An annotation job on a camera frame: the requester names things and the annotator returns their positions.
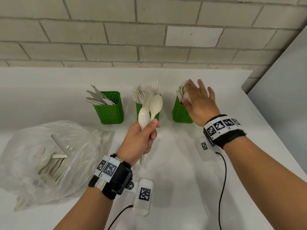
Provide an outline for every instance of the person's left arm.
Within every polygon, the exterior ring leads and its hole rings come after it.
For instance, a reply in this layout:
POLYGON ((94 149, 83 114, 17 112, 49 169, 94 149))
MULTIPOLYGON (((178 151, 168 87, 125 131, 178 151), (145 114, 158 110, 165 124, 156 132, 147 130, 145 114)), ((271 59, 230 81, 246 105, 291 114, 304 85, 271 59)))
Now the person's left arm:
MULTIPOLYGON (((130 126, 122 145, 117 150, 117 157, 134 166, 142 154, 151 150, 157 137, 157 119, 151 121, 141 131, 138 122, 130 126)), ((73 208, 56 225, 54 230, 102 230, 111 211, 113 200, 108 199, 96 187, 89 187, 73 208)))

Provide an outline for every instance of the plastic bag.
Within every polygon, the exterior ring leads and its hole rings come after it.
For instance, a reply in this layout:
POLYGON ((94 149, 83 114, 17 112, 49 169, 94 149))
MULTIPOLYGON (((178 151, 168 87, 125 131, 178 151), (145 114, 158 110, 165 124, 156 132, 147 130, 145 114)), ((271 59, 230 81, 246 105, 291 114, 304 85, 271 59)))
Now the plastic bag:
POLYGON ((0 156, 0 187, 18 195, 15 210, 79 197, 108 153, 113 135, 70 121, 17 131, 0 156), (51 135, 66 146, 71 158, 53 158, 65 154, 51 135))

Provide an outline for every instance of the cord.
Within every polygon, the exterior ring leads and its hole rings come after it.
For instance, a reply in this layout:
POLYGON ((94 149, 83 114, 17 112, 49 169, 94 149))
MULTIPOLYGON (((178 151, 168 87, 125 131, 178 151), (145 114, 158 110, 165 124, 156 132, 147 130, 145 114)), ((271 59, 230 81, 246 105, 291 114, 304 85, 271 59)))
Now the cord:
POLYGON ((224 157, 222 156, 222 154, 220 154, 219 152, 215 152, 215 153, 221 155, 221 157, 223 158, 224 163, 225 163, 225 179, 224 179, 224 184, 223 184, 221 197, 220 197, 220 201, 219 201, 219 225, 220 225, 220 230, 222 230, 221 220, 220 220, 220 217, 221 217, 221 201, 222 201, 222 196, 223 196, 223 193, 224 193, 224 188, 225 188, 225 183, 226 183, 227 166, 226 166, 226 161, 225 161, 224 157))
POLYGON ((108 228, 108 230, 110 230, 110 228, 112 227, 112 225, 114 224, 114 222, 117 220, 117 218, 120 216, 121 213, 123 213, 126 209, 133 207, 133 205, 129 205, 128 207, 125 207, 118 215, 117 217, 113 220, 113 222, 111 223, 110 227, 108 228))

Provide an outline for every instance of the utensil holder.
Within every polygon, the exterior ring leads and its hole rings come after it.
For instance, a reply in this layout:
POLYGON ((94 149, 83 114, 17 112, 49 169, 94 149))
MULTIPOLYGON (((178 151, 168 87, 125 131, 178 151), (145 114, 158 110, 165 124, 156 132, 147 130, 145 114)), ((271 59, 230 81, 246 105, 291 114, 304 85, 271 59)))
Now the utensil holder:
POLYGON ((102 124, 120 124, 124 121, 124 110, 118 91, 101 91, 115 105, 96 106, 93 105, 102 124))
MULTIPOLYGON (((137 116, 137 120, 138 120, 138 113, 140 112, 140 109, 143 107, 142 104, 138 104, 138 103, 135 103, 136 104, 136 116, 137 116)), ((156 116, 154 117, 155 119, 159 120, 159 114, 156 114, 156 116)))
POLYGON ((187 109, 179 102, 178 96, 173 109, 173 120, 177 123, 193 123, 187 109))

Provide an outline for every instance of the forearm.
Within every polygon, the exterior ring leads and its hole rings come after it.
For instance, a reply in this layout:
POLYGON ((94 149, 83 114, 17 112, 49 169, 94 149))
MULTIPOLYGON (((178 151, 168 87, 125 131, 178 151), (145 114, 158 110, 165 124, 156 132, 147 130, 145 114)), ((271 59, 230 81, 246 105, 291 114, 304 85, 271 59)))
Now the forearm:
POLYGON ((247 137, 224 146, 243 186, 274 229, 307 229, 307 183, 247 137))
POLYGON ((89 187, 54 230, 102 230, 112 204, 98 188, 89 187))

